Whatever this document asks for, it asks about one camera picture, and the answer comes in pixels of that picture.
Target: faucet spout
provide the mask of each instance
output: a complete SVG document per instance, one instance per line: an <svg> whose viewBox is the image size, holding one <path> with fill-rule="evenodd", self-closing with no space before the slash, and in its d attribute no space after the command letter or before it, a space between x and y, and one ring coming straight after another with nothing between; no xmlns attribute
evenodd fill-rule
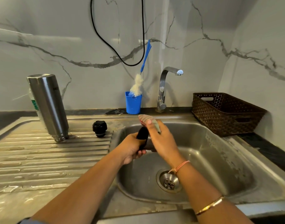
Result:
<svg viewBox="0 0 285 224"><path fill-rule="evenodd" d="M183 71L174 67L165 67L160 76L160 83L159 83L159 94L158 94L158 102L157 102L157 112L163 112L166 108L166 104L164 103L165 96L164 96L164 87L165 87L165 80L168 72L172 72L175 75L182 75Z"/></svg>

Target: forearm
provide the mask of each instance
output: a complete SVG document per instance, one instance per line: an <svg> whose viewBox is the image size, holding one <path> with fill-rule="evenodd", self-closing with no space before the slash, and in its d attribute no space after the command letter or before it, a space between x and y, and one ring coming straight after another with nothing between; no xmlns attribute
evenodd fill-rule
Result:
<svg viewBox="0 0 285 224"><path fill-rule="evenodd" d="M91 223L103 197L123 163L117 147L62 191L32 219L48 224Z"/></svg>
<svg viewBox="0 0 285 224"><path fill-rule="evenodd" d="M185 159L178 154L174 156L171 166L178 167ZM200 211L221 197L221 193L210 184L190 163L182 166L177 176L186 194L191 207L195 212ZM200 224L209 223L252 223L234 204L223 200L217 206L207 210L197 217Z"/></svg>

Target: basket rim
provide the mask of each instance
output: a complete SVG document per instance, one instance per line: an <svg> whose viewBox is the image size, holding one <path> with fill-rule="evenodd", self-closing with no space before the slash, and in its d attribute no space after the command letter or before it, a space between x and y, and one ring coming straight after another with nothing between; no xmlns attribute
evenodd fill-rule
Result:
<svg viewBox="0 0 285 224"><path fill-rule="evenodd" d="M221 110L215 108L213 105L209 104L208 102L202 100L200 97L197 96L197 95L200 95L200 94L214 94L214 95L225 94L225 95L231 96L232 98L235 98L235 99L237 99L237 100L239 100L239 101L242 101L242 102L244 102L244 103L247 103L248 105L250 105L250 106L252 106L252 107L254 107L254 108L260 109L260 111L258 111L258 112L239 112L239 113L223 112L223 111L221 111ZM193 93L193 97L194 97L194 98L196 97L196 98L200 99L201 101L203 101L203 102L205 102L206 104L210 105L212 108L216 109L217 111L219 111L219 112L221 112L221 113L225 113L225 114L233 114L233 115L238 115L238 114L260 114L260 113L264 113L264 114L265 114L265 113L267 112L266 109L263 109L263 108L258 107L258 106L256 106L256 105L253 105L253 104L251 104L251 103L249 103L249 102L247 102L247 101L244 101L244 100L242 100L242 99L239 99L239 98L234 97L234 96L232 96L232 95L230 95L230 94L227 94L227 93L219 93L219 92L212 92L212 93L210 93L210 92L209 92L209 93Z"/></svg>

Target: black cap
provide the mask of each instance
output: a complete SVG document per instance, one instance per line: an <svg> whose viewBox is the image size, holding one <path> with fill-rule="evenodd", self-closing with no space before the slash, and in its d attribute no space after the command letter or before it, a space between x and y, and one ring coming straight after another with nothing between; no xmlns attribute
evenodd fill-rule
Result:
<svg viewBox="0 0 285 224"><path fill-rule="evenodd" d="M93 131L96 133L97 137L103 137L107 130L107 124L105 121L96 121L93 124Z"/></svg>

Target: marble wall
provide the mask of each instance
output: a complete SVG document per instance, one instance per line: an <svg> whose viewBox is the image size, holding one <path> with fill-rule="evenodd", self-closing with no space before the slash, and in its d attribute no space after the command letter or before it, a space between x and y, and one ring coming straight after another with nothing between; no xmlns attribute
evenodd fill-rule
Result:
<svg viewBox="0 0 285 224"><path fill-rule="evenodd" d="M190 106L192 94L217 91L242 0L144 0L150 51L143 107L155 107L166 66L167 106ZM121 64L95 34L90 0L0 0L0 110L32 110L26 77L55 74L66 109L125 107L140 66ZM142 57L141 0L95 0L100 35L129 64Z"/></svg>
<svg viewBox="0 0 285 224"><path fill-rule="evenodd" d="M285 0L243 0L220 92L268 114L256 133L285 150Z"/></svg>

